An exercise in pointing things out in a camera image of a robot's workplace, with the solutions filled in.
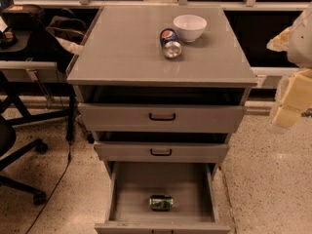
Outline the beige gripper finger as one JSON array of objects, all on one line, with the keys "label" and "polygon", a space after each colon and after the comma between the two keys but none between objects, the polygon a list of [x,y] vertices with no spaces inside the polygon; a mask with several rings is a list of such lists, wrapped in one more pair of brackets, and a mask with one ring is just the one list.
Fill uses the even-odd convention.
[{"label": "beige gripper finger", "polygon": [[290,129],[311,105],[312,70],[301,68],[289,78],[288,85],[272,119],[272,128],[275,130]]},{"label": "beige gripper finger", "polygon": [[290,28],[288,27],[272,38],[267,43],[266,48],[274,52],[286,52],[289,48],[289,36]]}]

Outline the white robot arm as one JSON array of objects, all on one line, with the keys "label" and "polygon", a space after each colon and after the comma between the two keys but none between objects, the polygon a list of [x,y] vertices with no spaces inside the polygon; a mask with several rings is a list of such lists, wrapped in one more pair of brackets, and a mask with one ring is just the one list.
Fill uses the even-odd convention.
[{"label": "white robot arm", "polygon": [[271,39],[266,48],[286,52],[288,61],[298,67],[292,76],[280,80],[270,112],[270,131],[283,134],[312,105],[312,8],[305,9],[292,26]]}]

